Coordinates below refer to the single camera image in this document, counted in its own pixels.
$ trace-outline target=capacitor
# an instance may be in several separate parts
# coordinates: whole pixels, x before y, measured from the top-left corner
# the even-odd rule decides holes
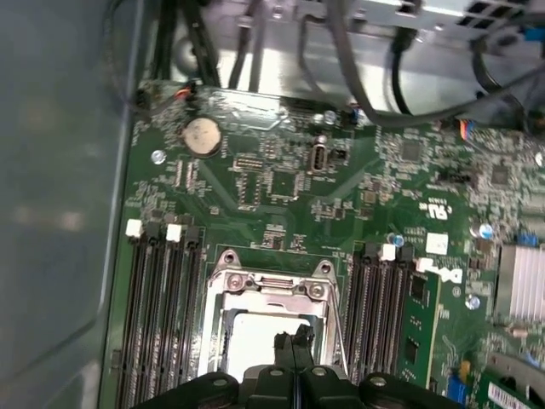
[[[479,309],[479,307],[480,307],[480,298],[475,296],[474,294],[469,294],[466,297],[466,307],[470,311],[474,311],[476,309]]]
[[[485,240],[492,240],[494,238],[494,228],[488,223],[481,224],[479,226],[479,237]]]
[[[327,125],[332,125],[337,120],[337,114],[334,111],[325,111],[324,112],[324,122]]]
[[[396,247],[403,247],[405,244],[405,239],[401,234],[396,233],[390,233],[387,236],[388,243],[391,245],[395,245]]]

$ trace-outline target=white label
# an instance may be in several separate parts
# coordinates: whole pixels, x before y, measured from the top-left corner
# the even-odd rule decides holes
[[[449,249],[449,235],[428,233],[426,236],[426,253],[446,256]]]
[[[429,218],[436,220],[449,220],[449,214],[452,213],[452,208],[444,204],[420,203],[418,208],[427,211]]]
[[[531,409],[514,396],[498,388],[494,383],[488,384],[488,399],[502,409]]]

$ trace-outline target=microchip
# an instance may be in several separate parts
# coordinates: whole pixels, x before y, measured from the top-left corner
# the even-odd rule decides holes
[[[161,210],[152,210],[152,217],[154,219],[162,219],[163,218],[163,212]]]
[[[413,275],[412,282],[410,284],[410,296],[419,301],[423,301],[424,296],[426,295],[426,292],[424,291],[425,288],[426,280],[422,277],[418,277],[417,275]]]
[[[476,239],[475,240],[475,250],[480,251],[484,254],[490,254],[492,251],[492,246],[494,243],[492,243],[490,240],[485,239]]]
[[[376,202],[376,193],[366,190],[364,192],[364,202],[369,203],[370,205],[374,204]]]
[[[416,363],[417,354],[418,344],[415,343],[412,339],[407,338],[405,340],[405,359],[414,365]]]
[[[490,183],[493,185],[508,185],[509,184],[509,168],[500,164],[494,165],[492,168],[492,178]]]
[[[410,162],[418,162],[420,160],[420,153],[422,146],[417,141],[405,141],[401,148],[401,159],[408,160]]]
[[[469,268],[473,268],[474,270],[478,270],[480,267],[479,259],[471,257],[469,259]]]

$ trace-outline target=black dimm slot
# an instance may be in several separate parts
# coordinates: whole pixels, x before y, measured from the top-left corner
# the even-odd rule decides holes
[[[161,355],[158,362],[160,375],[157,380],[158,394],[166,392],[171,388],[169,374],[171,362],[174,356],[175,320],[178,311],[178,300],[180,291],[181,263],[183,261],[182,245],[173,243],[169,248],[169,260],[166,281],[166,296],[164,300],[165,313],[163,331],[161,336]]]
[[[395,269],[391,263],[385,263],[381,268],[383,287],[381,293],[381,305],[382,305],[382,318],[379,320],[379,327],[377,331],[378,336],[378,349],[376,351],[376,369],[379,372],[384,372],[387,366],[387,343],[390,337],[390,321],[392,317],[393,309],[392,304],[392,284],[393,275]]]
[[[393,346],[392,346],[392,372],[395,373],[397,369],[397,355],[399,352],[399,338],[401,337],[401,330],[403,320],[401,319],[401,314],[404,311],[405,299],[407,297],[408,291],[408,282],[410,271],[414,269],[414,264],[404,265],[402,268],[399,268],[399,286],[398,286],[398,313],[396,315],[397,321],[393,327]]]
[[[370,292],[369,308],[365,315],[364,323],[367,323],[366,342],[362,349],[364,375],[373,372],[373,348],[375,347],[376,316],[378,314],[378,294],[380,291],[380,269],[372,268],[370,270]]]
[[[389,303],[387,304],[388,307],[388,320],[387,320],[387,335],[386,335],[386,344],[384,348],[384,358],[383,358],[383,371],[385,373],[392,373],[392,363],[394,359],[393,354],[393,345],[395,344],[396,340],[393,338],[395,337],[395,328],[397,326],[397,323],[400,322],[399,318],[399,287],[400,287],[400,272],[398,268],[393,268],[393,271],[391,272],[391,279],[392,282],[389,286],[389,294],[387,295],[387,299],[389,300]]]
[[[147,286],[146,311],[142,323],[141,371],[136,386],[137,403],[148,399],[148,378],[152,368],[152,351],[157,331],[158,309],[160,303],[161,279],[163,277],[164,246],[160,242],[152,244],[150,260],[146,265]]]
[[[192,329],[195,316],[195,307],[198,291],[198,275],[201,258],[201,247],[198,243],[188,244],[186,285],[182,296],[182,320],[180,328],[180,341],[178,347],[178,382],[180,385],[186,381],[186,374],[191,358]]]
[[[129,406],[130,378],[133,370],[133,352],[135,348],[135,333],[138,326],[138,311],[140,309],[140,288],[144,279],[144,261],[146,258],[146,242],[138,239],[131,240],[133,256],[130,267],[129,295],[127,313],[123,325],[123,345],[121,348],[121,372],[118,380],[116,395],[117,409]]]
[[[348,287],[348,305],[346,318],[344,322],[344,340],[347,351],[347,364],[349,368],[353,368],[356,359],[355,349],[357,344],[357,324],[360,313],[360,304],[362,302],[361,293],[363,291],[364,271],[361,267],[359,254],[354,254],[353,271],[350,277]]]

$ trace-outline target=mounting screw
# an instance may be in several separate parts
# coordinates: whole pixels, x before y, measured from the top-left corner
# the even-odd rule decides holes
[[[282,8],[282,6],[274,6],[272,8],[272,17],[275,19],[281,19],[283,12],[284,12],[284,9]]]
[[[328,125],[332,125],[337,120],[337,114],[334,111],[324,112],[324,122]]]
[[[474,296],[473,294],[469,294],[466,297],[466,307],[468,307],[468,309],[470,311],[474,311],[476,309],[479,309],[479,307],[480,307],[480,298],[478,298],[477,296]]]
[[[327,274],[328,272],[331,271],[331,266],[327,262],[325,262],[324,264],[322,264],[321,269],[322,269],[322,273]]]
[[[152,152],[152,162],[154,164],[162,164],[167,158],[167,154],[164,151],[157,150]]]
[[[324,296],[324,286],[321,284],[312,284],[310,287],[311,297],[320,298]]]
[[[214,381],[214,386],[220,387],[227,385],[227,381],[225,379],[216,379]]]
[[[240,274],[231,274],[227,279],[227,288],[231,291],[237,291],[240,290],[242,287],[242,276]]]
[[[313,369],[313,374],[317,377],[324,377],[326,373],[327,372],[325,371],[325,369],[320,366],[317,366]]]
[[[383,386],[386,386],[386,379],[383,377],[372,377],[369,382],[373,383],[375,386],[378,386],[382,388]]]

